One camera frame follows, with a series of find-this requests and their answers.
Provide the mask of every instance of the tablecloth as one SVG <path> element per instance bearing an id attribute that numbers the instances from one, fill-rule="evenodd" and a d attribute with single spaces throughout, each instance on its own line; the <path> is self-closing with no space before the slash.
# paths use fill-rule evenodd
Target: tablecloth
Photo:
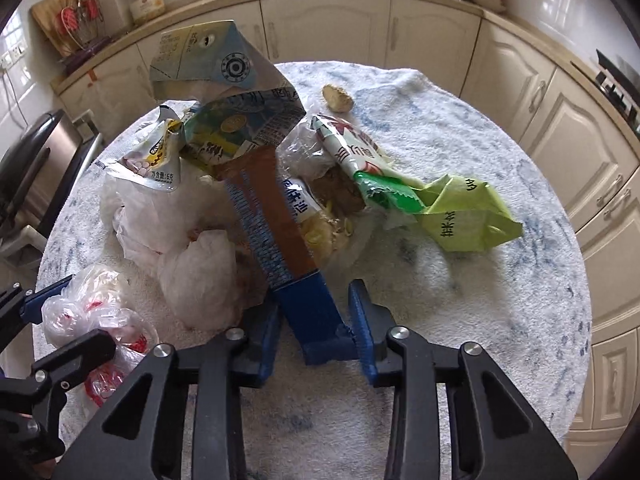
<path id="1" fill-rule="evenodd" d="M 418 226 L 377 230 L 350 271 L 329 283 L 341 307 L 346 287 L 363 278 L 374 302 L 431 342 L 457 347 L 478 341 L 560 439 L 586 378 L 590 297 L 580 249 L 561 204 L 529 157 L 498 126 L 414 70 L 380 70 L 341 62 L 278 66 L 301 98 L 322 102 L 326 83 L 345 88 L 358 124 L 396 168 L 430 182 L 445 173 L 491 183 L 524 236 L 485 253 L 444 253 Z M 173 103 L 180 109 L 180 103 Z M 155 110 L 124 131 L 122 142 Z M 179 328 L 158 284 L 122 258 L 110 226 L 100 221 L 104 173 L 92 166 L 63 207 L 51 233 L 38 289 L 94 262 L 129 278 L 137 310 L 162 340 L 184 348 L 211 334 Z M 34 327 L 36 358 L 53 348 Z M 61 419 L 70 443 L 86 423 L 70 393 Z M 442 478 L 450 476 L 450 438 L 440 394 Z M 382 478 L 392 392 L 370 388 L 357 362 L 305 367 L 284 327 L 274 374 L 261 390 L 243 390 L 244 440 L 250 477 Z"/>

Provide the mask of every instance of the gas stove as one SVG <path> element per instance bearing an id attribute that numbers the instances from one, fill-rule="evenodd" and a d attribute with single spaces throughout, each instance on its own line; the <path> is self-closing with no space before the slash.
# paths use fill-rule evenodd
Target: gas stove
<path id="1" fill-rule="evenodd" d="M 638 118 L 638 107 L 640 106 L 640 90 L 636 88 L 628 77 L 615 66 L 601 51 L 598 53 L 598 64 L 600 72 L 593 81 L 594 85 L 608 101 L 613 104 L 626 121 L 626 123 L 640 137 L 640 123 Z M 588 79 L 591 77 L 578 67 L 573 61 L 572 65 L 577 68 Z"/>

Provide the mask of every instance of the white fuzzy tablecloth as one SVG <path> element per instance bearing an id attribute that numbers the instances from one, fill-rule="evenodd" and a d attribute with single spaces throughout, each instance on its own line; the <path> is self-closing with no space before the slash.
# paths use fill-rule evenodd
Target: white fuzzy tablecloth
<path id="1" fill-rule="evenodd" d="M 374 302 L 431 342 L 478 341 L 560 439 L 577 409 L 588 367 L 591 306 L 571 225 L 529 157 L 498 126 L 414 70 L 338 62 L 281 64 L 301 97 L 326 83 L 344 87 L 359 124 L 406 173 L 425 182 L 445 173 L 493 184 L 524 224 L 524 236 L 485 253 L 444 253 L 416 226 L 378 231 L 342 281 L 329 283 L 340 306 L 346 286 L 363 278 Z M 115 142 L 138 129 L 142 118 Z M 137 310 L 178 348 L 208 340 L 187 332 L 164 304 L 158 284 L 122 258 L 100 222 L 104 175 L 92 166 L 51 233 L 38 289 L 96 261 L 130 278 Z M 36 359 L 53 348 L 34 327 Z M 61 419 L 66 443 L 86 423 L 76 392 Z M 382 478 L 392 392 L 370 388 L 357 362 L 305 367 L 284 327 L 273 376 L 244 390 L 244 439 L 256 480 Z M 440 418 L 447 418 L 441 397 Z M 442 478 L 450 478 L 450 439 L 441 423 Z"/>

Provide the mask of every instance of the silver bolt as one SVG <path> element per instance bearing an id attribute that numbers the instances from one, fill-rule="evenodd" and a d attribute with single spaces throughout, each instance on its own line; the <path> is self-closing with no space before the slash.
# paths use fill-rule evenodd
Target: silver bolt
<path id="1" fill-rule="evenodd" d="M 171 345 L 167 343 L 160 343 L 159 345 L 154 346 L 154 355 L 156 357 L 167 357 L 171 355 L 172 348 Z"/>
<path id="2" fill-rule="evenodd" d="M 463 349 L 469 355 L 480 355 L 482 353 L 482 347 L 473 341 L 465 343 Z"/>
<path id="3" fill-rule="evenodd" d="M 409 329 L 405 326 L 395 326 L 390 332 L 393 339 L 407 339 L 411 334 Z"/>
<path id="4" fill-rule="evenodd" d="M 39 429 L 38 423 L 32 418 L 27 422 L 27 431 L 30 433 L 37 433 Z"/>
<path id="5" fill-rule="evenodd" d="M 230 328 L 226 331 L 225 336 L 229 341 L 238 341 L 244 337 L 244 330 L 241 328 Z"/>

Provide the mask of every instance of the small jar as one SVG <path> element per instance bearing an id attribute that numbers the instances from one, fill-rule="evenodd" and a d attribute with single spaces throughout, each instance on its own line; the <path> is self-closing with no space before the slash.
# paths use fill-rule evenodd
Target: small jar
<path id="1" fill-rule="evenodd" d="M 129 0 L 129 10 L 136 26 L 164 14 L 164 0 Z"/>

